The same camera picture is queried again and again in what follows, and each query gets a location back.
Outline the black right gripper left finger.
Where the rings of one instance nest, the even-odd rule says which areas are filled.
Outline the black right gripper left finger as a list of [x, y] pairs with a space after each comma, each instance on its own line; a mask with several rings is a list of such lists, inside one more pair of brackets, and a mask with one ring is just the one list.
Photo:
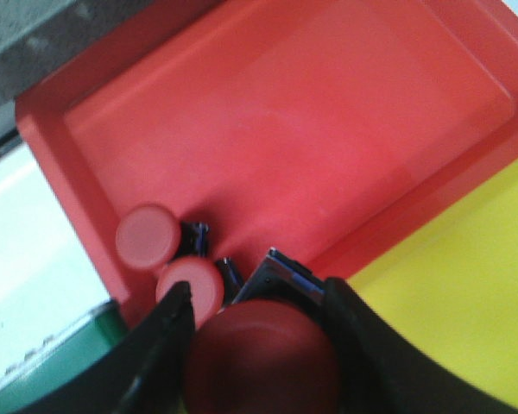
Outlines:
[[106, 356], [27, 413], [179, 413], [182, 367], [195, 332], [191, 287], [176, 283]]

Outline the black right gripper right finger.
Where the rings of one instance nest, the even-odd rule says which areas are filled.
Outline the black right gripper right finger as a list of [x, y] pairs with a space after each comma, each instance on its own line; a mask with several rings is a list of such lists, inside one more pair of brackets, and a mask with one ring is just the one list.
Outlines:
[[342, 370], [343, 413], [515, 413], [392, 329], [346, 281], [325, 281], [323, 327]]

